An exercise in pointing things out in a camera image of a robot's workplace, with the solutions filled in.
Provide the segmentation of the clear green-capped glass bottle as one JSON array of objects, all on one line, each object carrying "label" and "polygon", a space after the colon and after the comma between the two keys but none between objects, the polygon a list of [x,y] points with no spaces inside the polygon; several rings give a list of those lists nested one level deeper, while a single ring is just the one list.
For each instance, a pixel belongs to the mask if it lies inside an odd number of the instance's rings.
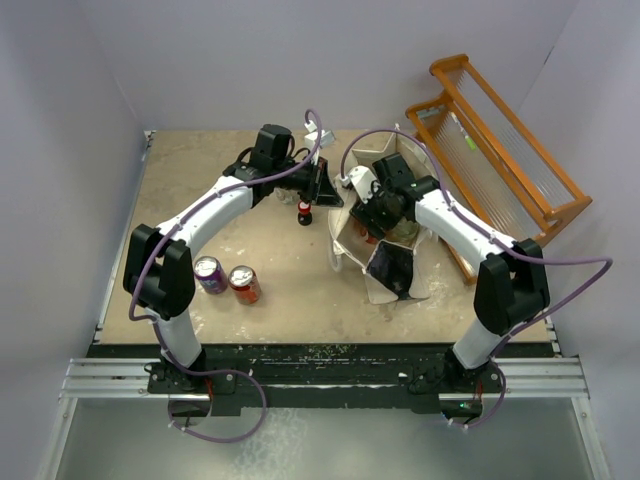
[{"label": "clear green-capped glass bottle", "polygon": [[412,221],[401,219],[389,233],[391,241],[411,245],[420,231],[420,227]]}]

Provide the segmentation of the cream canvas tote bag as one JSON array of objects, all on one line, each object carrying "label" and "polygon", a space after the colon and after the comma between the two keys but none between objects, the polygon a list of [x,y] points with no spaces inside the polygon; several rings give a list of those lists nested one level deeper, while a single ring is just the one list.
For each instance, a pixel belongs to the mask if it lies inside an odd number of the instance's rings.
[{"label": "cream canvas tote bag", "polygon": [[364,276],[369,301],[376,305],[429,298],[428,259],[436,251],[438,235],[416,223],[420,231],[411,245],[391,241],[390,232],[376,245],[367,244],[360,240],[354,228],[356,219],[349,213],[359,200],[357,193],[344,188],[338,177],[334,184],[344,206],[331,208],[328,213],[331,268],[339,272],[345,259],[354,262]]}]

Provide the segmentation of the red can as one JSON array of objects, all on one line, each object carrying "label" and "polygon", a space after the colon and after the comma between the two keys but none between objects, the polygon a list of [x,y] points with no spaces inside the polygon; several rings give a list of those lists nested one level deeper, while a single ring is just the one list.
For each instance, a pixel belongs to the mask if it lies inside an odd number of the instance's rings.
[{"label": "red can", "polygon": [[229,287],[242,305],[252,305],[261,297],[261,287],[255,271],[246,265],[234,267],[228,275]]},{"label": "red can", "polygon": [[379,242],[379,240],[375,236],[373,236],[369,232],[369,230],[359,221],[354,221],[354,228],[361,241],[366,242],[370,245],[376,245]]}]

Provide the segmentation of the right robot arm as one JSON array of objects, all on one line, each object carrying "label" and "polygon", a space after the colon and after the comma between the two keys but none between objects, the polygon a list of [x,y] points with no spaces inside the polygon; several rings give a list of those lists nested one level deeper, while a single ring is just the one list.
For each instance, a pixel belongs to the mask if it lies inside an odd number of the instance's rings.
[{"label": "right robot arm", "polygon": [[451,348],[444,369],[452,389],[469,390],[507,335],[549,306],[541,247],[492,230],[436,178],[416,177],[400,154],[342,172],[340,182],[356,192],[350,214],[373,237],[382,239],[406,219],[438,235],[474,269],[475,319]]}]

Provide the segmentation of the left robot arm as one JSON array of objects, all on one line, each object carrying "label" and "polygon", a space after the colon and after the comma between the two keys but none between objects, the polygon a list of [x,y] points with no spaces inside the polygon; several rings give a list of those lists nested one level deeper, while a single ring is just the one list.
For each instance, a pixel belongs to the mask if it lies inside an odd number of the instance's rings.
[{"label": "left robot arm", "polygon": [[276,189],[298,194],[298,222],[303,226],[312,221],[312,207],[343,204],[319,154],[335,137],[312,121],[306,128],[309,152],[304,160],[296,161],[289,151],[289,129],[266,124],[254,145],[243,150],[200,199],[156,227],[141,224],[131,233],[123,287],[132,296],[130,306],[145,312],[129,316],[152,322],[162,355],[174,364],[171,381],[184,392],[198,390],[206,378],[203,348],[189,315],[196,290],[194,255]]}]

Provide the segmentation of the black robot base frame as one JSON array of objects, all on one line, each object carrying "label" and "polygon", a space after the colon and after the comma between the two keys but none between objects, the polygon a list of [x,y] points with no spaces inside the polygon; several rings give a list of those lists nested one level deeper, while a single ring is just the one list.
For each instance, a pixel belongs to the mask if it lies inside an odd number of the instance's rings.
[{"label": "black robot base frame", "polygon": [[94,345],[87,355],[138,359],[146,392],[202,395],[216,416],[262,405],[474,416],[482,395],[504,388],[497,366],[458,367],[447,343],[207,344],[194,367],[206,378],[179,371],[156,345]]}]

